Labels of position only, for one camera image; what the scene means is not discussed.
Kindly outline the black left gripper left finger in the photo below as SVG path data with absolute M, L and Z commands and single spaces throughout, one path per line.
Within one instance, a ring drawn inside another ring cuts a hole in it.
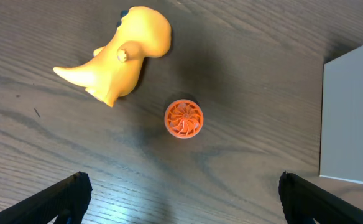
M 87 173 L 77 172 L 0 212 L 0 224 L 81 223 L 91 201 Z

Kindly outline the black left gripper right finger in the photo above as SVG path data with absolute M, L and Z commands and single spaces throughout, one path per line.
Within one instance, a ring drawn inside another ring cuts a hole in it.
M 363 210 L 294 173 L 282 173 L 278 194 L 288 224 L 363 223 Z

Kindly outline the white cardboard box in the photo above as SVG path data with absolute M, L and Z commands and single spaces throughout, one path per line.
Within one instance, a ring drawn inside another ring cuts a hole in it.
M 324 64 L 321 177 L 363 184 L 363 45 Z

